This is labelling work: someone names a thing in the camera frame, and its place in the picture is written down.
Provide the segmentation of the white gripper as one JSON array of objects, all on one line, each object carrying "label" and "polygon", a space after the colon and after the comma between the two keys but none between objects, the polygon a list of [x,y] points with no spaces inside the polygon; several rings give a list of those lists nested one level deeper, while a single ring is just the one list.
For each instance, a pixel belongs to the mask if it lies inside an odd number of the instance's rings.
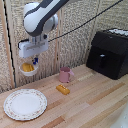
[{"label": "white gripper", "polygon": [[[48,49],[48,41],[43,40],[39,43],[31,43],[30,41],[24,41],[19,43],[19,56],[21,58],[31,57],[33,55],[40,54]],[[33,59],[33,64],[38,63],[38,56]]]}]

